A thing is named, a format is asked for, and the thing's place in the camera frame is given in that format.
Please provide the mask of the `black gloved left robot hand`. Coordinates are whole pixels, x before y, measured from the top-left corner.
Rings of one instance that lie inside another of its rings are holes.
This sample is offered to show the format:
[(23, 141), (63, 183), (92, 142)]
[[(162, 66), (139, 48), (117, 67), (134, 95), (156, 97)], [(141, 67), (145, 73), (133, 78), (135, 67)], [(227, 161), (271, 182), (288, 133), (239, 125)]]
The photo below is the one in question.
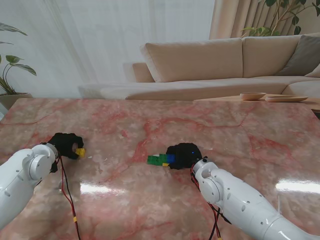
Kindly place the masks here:
[(83, 138), (75, 133), (57, 132), (49, 141), (49, 144), (55, 146), (61, 156), (72, 160), (77, 160), (79, 155), (73, 150), (74, 145), (78, 148), (84, 147)]

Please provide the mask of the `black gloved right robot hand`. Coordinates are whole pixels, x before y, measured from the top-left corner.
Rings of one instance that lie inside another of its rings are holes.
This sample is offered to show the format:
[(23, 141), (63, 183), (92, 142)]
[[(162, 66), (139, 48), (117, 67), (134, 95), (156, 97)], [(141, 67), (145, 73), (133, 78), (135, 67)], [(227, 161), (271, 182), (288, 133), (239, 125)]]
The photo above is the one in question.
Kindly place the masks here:
[(169, 146), (166, 154), (174, 155), (174, 162), (168, 166), (175, 170), (191, 168), (193, 164), (203, 158), (199, 148), (194, 143), (179, 143)]

